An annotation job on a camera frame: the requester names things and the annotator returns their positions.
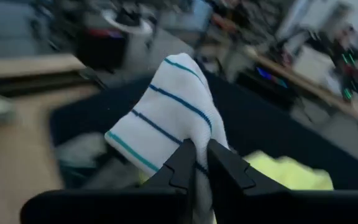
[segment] teal stripe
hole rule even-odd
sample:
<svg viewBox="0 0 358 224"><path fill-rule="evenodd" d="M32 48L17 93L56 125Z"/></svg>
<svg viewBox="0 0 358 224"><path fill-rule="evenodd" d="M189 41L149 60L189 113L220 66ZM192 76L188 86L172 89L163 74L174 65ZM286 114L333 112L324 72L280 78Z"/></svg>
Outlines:
<svg viewBox="0 0 358 224"><path fill-rule="evenodd" d="M110 138L114 139L118 144L120 144L124 149L126 149L129 153L131 153L136 159L141 161L141 163L145 164L148 168L154 170L157 172L159 168L157 168L155 165L153 165L151 162L149 162L147 159L143 158L141 155L139 155L135 150L133 150L130 146L128 146L120 137L113 134L111 131L108 131L108 135Z"/></svg>
<svg viewBox="0 0 358 224"><path fill-rule="evenodd" d="M198 76L195 72L193 72L192 70L190 70L189 68L186 68L186 67L184 67L183 65L180 65L180 64L178 64L178 63L171 62L171 61L170 61L169 59L167 59L167 58L164 59L164 61L166 61L168 64L173 65L173 66L175 66L175 67L178 67L178 68L180 68L180 69L182 69L182 70L184 70L184 71L190 72L191 74L195 75L195 76L198 78L198 80L204 85L203 81L201 81L201 79L199 78L199 76Z"/></svg>
<svg viewBox="0 0 358 224"><path fill-rule="evenodd" d="M191 111L194 111L196 114L200 115L208 124L209 126L209 130L211 131L212 133L212 124L211 124L211 121L209 120L209 118L202 112L200 111L199 109L195 108L193 105L187 103L185 100L181 99L180 97L177 97L175 96L174 94L171 94L161 88L158 88L156 86L154 86L153 84L150 84L149 87L154 90L154 91L157 91L165 96L168 96L174 100L176 100L177 102L181 103L183 106L187 107L189 110Z"/></svg>

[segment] white cloth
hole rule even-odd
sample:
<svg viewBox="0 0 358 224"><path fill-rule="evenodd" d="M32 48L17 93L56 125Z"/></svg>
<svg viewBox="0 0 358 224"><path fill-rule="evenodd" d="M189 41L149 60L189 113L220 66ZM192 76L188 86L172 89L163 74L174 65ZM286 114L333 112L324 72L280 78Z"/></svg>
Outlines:
<svg viewBox="0 0 358 224"><path fill-rule="evenodd" d="M210 139L228 148L222 118L213 104L208 82L187 54L168 56L133 110L121 118L105 138L129 161L154 175L184 139L196 147L197 163L208 170L206 147ZM209 180L196 170L194 218L212 223Z"/></svg>

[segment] wooden desk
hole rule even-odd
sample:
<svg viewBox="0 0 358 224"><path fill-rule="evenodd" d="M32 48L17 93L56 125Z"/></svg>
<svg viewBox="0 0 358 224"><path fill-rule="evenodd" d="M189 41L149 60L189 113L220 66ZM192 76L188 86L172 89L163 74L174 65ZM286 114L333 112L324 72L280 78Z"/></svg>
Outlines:
<svg viewBox="0 0 358 224"><path fill-rule="evenodd" d="M9 71L22 75L83 67L72 55L0 60L0 77L10 75ZM51 155L48 112L96 92L90 85L14 98L15 120L0 126L0 223L19 223L26 200L62 186Z"/></svg>
<svg viewBox="0 0 358 224"><path fill-rule="evenodd" d="M262 54L256 52L256 50L253 49L252 47L246 48L245 52L248 56L250 56L255 61L272 69L273 71L277 72L282 77L285 77L288 80L290 80L292 83L315 94L316 96L321 98L323 101L325 101L329 105L333 105L333 106L337 107L339 110L341 110L342 112L344 112L345 114L349 114L349 115L358 119L358 108L353 107L350 102L346 102L342 98L333 95L330 91L328 91L324 88L321 88L320 86L316 85L315 83L312 83L312 82L304 79L302 76L297 75L296 72L294 72L293 70L285 68L285 67L271 61L270 59L264 57Z"/></svg>

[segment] yellow cloth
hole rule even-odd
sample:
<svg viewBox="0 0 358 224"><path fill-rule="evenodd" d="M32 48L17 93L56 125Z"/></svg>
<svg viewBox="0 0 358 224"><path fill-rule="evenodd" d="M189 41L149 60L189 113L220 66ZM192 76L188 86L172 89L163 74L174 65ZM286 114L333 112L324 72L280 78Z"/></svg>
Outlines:
<svg viewBox="0 0 358 224"><path fill-rule="evenodd" d="M140 184L144 184L148 179L149 179L149 177L143 171L139 170L139 182L140 182Z"/></svg>
<svg viewBox="0 0 358 224"><path fill-rule="evenodd" d="M312 169L292 158L274 159L257 151L243 159L259 172L291 190L334 190L333 182L325 170Z"/></svg>

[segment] blue stripe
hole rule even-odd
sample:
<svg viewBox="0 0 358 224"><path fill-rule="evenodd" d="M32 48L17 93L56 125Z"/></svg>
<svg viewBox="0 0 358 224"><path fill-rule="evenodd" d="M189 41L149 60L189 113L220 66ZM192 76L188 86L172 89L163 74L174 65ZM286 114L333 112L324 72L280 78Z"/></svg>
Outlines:
<svg viewBox="0 0 358 224"><path fill-rule="evenodd" d="M135 109L133 109L131 112L134 113L136 116L138 116L140 119L144 120L147 124L151 125L157 131L160 131L163 135L165 135L167 138L171 139L173 142L177 143L178 145L181 145L183 143L183 141L175 138L173 135L166 132L160 126L156 125L153 121L146 118L142 113L137 112ZM196 169L198 169L201 173L203 173L206 177L208 177L208 171L198 162L196 162Z"/></svg>
<svg viewBox="0 0 358 224"><path fill-rule="evenodd" d="M151 162L149 162L147 159L143 158L141 155L139 155L135 150L133 150L130 146L128 146L120 137L118 137L116 134L113 134L111 131L108 131L108 135L110 138L114 139L118 144L120 144L126 151L131 153L136 159L141 161L141 163L145 164L148 168L154 170L157 172L159 168L157 168L155 165L153 165Z"/></svg>
<svg viewBox="0 0 358 224"><path fill-rule="evenodd" d="M137 112L136 110L132 110L132 113L134 113L136 116L140 117L142 120L146 121L149 125L151 125L153 128L155 128L157 131L160 131L163 135L165 135L167 138L171 139L172 141L174 141L177 144L181 144L182 141L173 137L170 133L166 132L164 129L160 128L158 125L156 125L155 123L153 123L153 121L149 120L148 118L146 118L144 115L142 115L141 113Z"/></svg>
<svg viewBox="0 0 358 224"><path fill-rule="evenodd" d="M190 70L189 68L186 68L186 67L184 67L183 65L180 65L180 64L178 64L178 63L171 62L171 61L170 61L169 59L167 59L167 58L164 59L164 61L167 62L168 64L173 65L173 66L175 66L175 67L178 67L178 68L180 68L180 69L182 69L182 70L184 70L184 71L190 72L191 74L195 75L195 76L198 78L198 80L204 85L203 81L201 81L201 79L199 78L199 76L198 76L195 72L193 72L192 70Z"/></svg>
<svg viewBox="0 0 358 224"><path fill-rule="evenodd" d="M208 124L209 126L209 130L211 131L212 133L212 124L211 124L211 121L209 120L209 118L202 112L200 111L199 109L195 108L194 106L192 106L191 104L187 103L185 100L161 89L161 88L157 88L156 86L154 86L153 84L150 84L149 87L154 90L154 91L157 91L165 96L168 96L174 100L176 100L177 102L181 103L183 106L186 106L188 109L194 111L196 114L200 115Z"/></svg>

